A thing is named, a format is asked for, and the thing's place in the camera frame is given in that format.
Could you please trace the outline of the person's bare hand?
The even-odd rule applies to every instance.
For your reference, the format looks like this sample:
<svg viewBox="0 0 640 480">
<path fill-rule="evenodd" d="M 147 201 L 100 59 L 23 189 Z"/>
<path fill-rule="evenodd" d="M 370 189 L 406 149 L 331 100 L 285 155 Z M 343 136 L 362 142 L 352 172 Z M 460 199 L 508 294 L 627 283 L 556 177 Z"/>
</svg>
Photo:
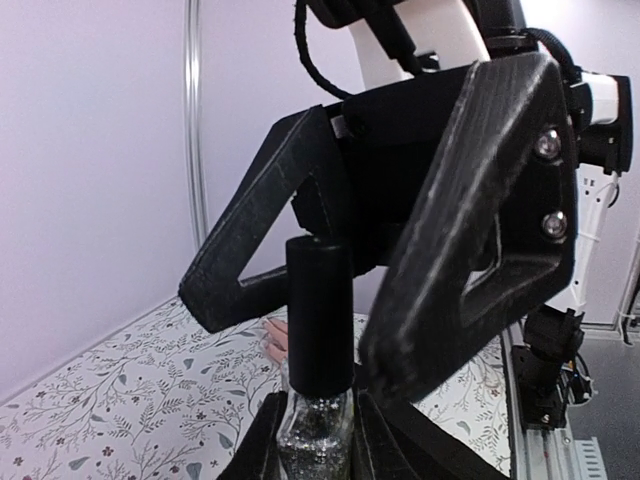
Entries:
<svg viewBox="0 0 640 480">
<path fill-rule="evenodd" d="M 281 365 L 288 357 L 288 325 L 277 318 L 267 318 L 263 322 L 266 335 L 263 340 L 265 354 Z"/>
</svg>

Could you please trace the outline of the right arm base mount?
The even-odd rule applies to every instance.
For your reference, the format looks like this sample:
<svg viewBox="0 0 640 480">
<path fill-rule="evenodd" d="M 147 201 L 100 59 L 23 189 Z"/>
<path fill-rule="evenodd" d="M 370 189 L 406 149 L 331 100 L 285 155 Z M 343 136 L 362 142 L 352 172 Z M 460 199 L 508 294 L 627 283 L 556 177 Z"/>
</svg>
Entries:
<svg viewBox="0 0 640 480">
<path fill-rule="evenodd" d="M 572 309 L 562 313 L 547 305 L 526 317 L 523 340 L 510 352 L 524 428 L 563 428 L 567 407 L 591 399 L 591 376 L 579 353 L 582 319 Z"/>
</svg>

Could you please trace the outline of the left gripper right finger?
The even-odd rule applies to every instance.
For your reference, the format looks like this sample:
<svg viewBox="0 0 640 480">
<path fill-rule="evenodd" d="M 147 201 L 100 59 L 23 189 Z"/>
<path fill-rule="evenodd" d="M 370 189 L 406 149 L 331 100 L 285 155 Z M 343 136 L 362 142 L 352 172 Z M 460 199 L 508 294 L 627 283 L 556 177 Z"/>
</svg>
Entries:
<svg viewBox="0 0 640 480">
<path fill-rule="evenodd" d="M 378 407 L 364 390 L 354 393 L 354 479 L 503 479 L 467 445 L 412 405 Z"/>
</svg>

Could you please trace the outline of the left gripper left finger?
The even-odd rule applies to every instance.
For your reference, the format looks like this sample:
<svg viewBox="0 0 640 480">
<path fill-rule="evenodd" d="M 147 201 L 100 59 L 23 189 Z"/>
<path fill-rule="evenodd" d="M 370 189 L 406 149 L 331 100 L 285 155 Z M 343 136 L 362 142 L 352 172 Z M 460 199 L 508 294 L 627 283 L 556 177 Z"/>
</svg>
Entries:
<svg viewBox="0 0 640 480">
<path fill-rule="evenodd" d="M 229 464 L 218 480 L 281 478 L 276 434 L 287 403 L 285 392 L 268 394 Z"/>
</svg>

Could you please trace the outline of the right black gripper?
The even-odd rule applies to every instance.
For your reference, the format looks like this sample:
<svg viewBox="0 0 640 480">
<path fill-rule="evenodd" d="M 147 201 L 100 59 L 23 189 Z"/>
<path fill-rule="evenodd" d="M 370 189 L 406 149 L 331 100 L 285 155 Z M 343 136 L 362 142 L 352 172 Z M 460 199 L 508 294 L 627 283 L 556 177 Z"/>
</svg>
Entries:
<svg viewBox="0 0 640 480">
<path fill-rule="evenodd" d="M 285 267 L 241 274 L 288 202 L 316 235 L 351 222 L 356 276 L 399 239 L 358 353 L 376 399 L 415 402 L 569 284 L 576 167 L 560 68 L 542 53 L 313 106 L 271 127 L 178 294 L 209 333 L 282 307 Z"/>
</svg>

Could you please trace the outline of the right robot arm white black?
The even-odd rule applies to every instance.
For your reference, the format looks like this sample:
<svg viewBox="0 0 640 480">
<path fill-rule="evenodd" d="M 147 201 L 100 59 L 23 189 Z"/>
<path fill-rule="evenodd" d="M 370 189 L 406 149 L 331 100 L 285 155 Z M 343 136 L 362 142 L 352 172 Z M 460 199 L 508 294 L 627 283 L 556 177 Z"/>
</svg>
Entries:
<svg viewBox="0 0 640 480">
<path fill-rule="evenodd" d="M 521 419 L 564 424 L 585 263 L 577 171 L 626 171 L 630 81 L 594 75 L 516 1 L 465 1 L 479 52 L 428 66 L 419 1 L 299 1 L 294 38 L 335 97 L 278 120 L 178 294 L 216 333 L 285 307 L 293 389 L 358 361 L 383 401 L 431 394 L 519 320 Z"/>
</svg>

